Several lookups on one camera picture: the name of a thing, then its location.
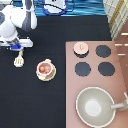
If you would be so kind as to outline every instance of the gray bowl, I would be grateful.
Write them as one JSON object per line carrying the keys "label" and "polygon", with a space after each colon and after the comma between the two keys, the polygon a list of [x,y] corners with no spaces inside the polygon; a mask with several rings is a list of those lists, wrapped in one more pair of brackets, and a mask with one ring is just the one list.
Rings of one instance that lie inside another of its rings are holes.
{"label": "gray bowl", "polygon": [[115,117],[111,109],[114,100],[108,92],[99,87],[88,87],[82,90],[76,99],[76,110],[80,119],[94,128],[109,125]]}

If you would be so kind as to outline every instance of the black table surface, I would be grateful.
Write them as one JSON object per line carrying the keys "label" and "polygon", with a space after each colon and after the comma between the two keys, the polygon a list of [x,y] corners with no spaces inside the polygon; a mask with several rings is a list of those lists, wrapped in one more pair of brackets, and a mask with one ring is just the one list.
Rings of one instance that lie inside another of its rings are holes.
{"label": "black table surface", "polygon": [[[13,65],[18,52],[0,50],[0,128],[66,128],[66,41],[110,41],[107,16],[38,17],[25,49],[22,68]],[[57,74],[49,82],[36,76],[39,62],[51,59]]]}

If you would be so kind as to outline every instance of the pink stovetop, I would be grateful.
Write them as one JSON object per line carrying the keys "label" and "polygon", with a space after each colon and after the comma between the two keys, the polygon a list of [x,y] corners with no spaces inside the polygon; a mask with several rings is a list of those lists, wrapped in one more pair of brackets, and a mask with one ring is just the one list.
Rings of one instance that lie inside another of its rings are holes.
{"label": "pink stovetop", "polygon": [[[110,93],[115,103],[119,103],[125,99],[123,93],[126,92],[126,87],[114,41],[84,41],[89,47],[89,54],[85,58],[78,58],[74,54],[73,46],[76,42],[66,42],[66,128],[90,128],[81,121],[75,109],[79,92],[89,86],[100,87]],[[95,52],[98,45],[111,48],[111,55],[106,58],[99,57]],[[102,76],[98,71],[98,65],[105,61],[115,67],[112,76]],[[90,65],[91,72],[88,76],[81,77],[75,73],[78,62]],[[128,128],[128,110],[117,111],[113,122],[106,128]]]}

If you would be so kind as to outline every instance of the circular burner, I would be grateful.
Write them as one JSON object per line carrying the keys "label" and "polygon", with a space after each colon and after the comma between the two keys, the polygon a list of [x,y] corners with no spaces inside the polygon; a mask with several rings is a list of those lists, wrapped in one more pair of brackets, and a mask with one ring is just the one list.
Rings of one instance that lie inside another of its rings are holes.
{"label": "circular burner", "polygon": [[100,57],[108,57],[111,54],[111,49],[106,45],[99,45],[96,48],[96,54]]}
{"label": "circular burner", "polygon": [[77,54],[77,53],[74,51],[74,54],[75,54],[77,57],[79,57],[79,58],[84,58],[84,57],[86,57],[86,56],[88,55],[88,53],[89,53],[89,50],[88,50],[85,54]]}
{"label": "circular burner", "polygon": [[114,66],[109,62],[100,63],[98,70],[103,76],[112,76],[115,72]]}
{"label": "circular burner", "polygon": [[91,68],[86,62],[79,62],[75,66],[75,72],[79,76],[87,76],[89,75],[90,71]]}

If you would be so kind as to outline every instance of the white bowl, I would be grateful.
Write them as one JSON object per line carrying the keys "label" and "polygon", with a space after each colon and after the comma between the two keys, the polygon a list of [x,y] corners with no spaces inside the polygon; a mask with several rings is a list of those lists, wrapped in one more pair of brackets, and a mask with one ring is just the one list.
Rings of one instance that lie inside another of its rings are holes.
{"label": "white bowl", "polygon": [[88,87],[82,90],[76,100],[78,116],[87,125],[102,128],[109,125],[116,109],[111,109],[113,98],[108,92],[99,87]]}

